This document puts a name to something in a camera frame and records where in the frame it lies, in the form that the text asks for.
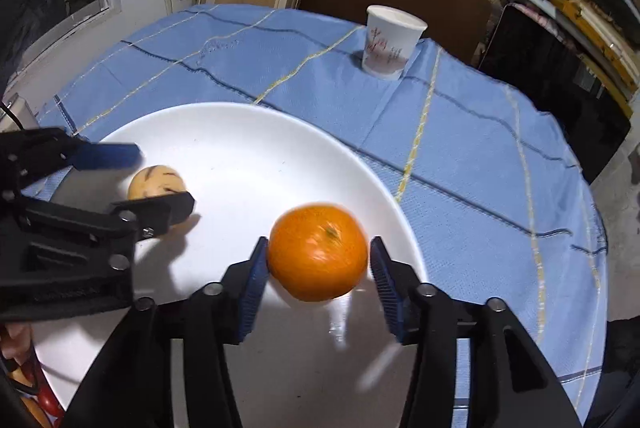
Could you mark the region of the left hand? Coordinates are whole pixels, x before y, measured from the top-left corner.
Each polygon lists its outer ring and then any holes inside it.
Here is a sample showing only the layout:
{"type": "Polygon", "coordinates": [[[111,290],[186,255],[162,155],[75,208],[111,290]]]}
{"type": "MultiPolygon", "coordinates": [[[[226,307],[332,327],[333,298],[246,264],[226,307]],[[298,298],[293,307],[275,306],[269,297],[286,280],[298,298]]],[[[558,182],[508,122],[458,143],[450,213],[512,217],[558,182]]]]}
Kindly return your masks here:
{"type": "Polygon", "coordinates": [[[1,353],[18,366],[27,362],[32,354],[32,325],[11,323],[1,326],[1,353]]]}

